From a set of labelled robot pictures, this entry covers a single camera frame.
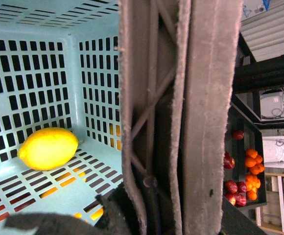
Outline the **dark padded left gripper finger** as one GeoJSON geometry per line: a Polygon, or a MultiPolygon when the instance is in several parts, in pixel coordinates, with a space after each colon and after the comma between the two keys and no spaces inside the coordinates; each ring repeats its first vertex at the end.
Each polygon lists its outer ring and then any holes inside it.
{"type": "Polygon", "coordinates": [[[136,211],[123,186],[106,197],[98,194],[96,200],[103,215],[93,226],[70,215],[57,213],[19,213],[10,215],[5,229],[36,230],[36,235],[139,235],[136,211]]]}

